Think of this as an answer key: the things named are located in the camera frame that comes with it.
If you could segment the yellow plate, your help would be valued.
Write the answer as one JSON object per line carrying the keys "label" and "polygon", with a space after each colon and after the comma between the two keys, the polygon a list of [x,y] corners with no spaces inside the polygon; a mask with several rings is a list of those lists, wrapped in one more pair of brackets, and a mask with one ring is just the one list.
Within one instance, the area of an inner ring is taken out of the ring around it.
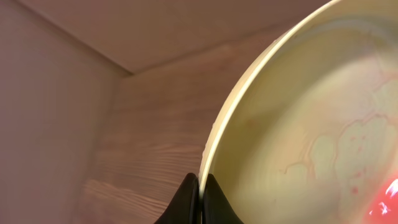
{"label": "yellow plate", "polygon": [[276,39],[226,99],[199,174],[244,223],[397,222],[397,0],[340,0]]}

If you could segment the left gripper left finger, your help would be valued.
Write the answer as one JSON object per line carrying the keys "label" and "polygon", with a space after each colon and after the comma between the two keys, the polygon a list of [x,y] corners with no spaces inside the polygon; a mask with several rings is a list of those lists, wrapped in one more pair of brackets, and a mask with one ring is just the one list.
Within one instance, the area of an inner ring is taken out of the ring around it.
{"label": "left gripper left finger", "polygon": [[198,188],[197,176],[193,173],[188,173],[168,207],[154,223],[197,224],[199,204]]}

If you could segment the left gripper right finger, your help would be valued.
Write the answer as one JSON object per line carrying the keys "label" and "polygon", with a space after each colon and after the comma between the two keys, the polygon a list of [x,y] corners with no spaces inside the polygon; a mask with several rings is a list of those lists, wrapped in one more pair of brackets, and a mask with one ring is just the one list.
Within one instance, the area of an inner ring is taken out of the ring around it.
{"label": "left gripper right finger", "polygon": [[208,175],[203,193],[202,223],[243,224],[213,174]]}

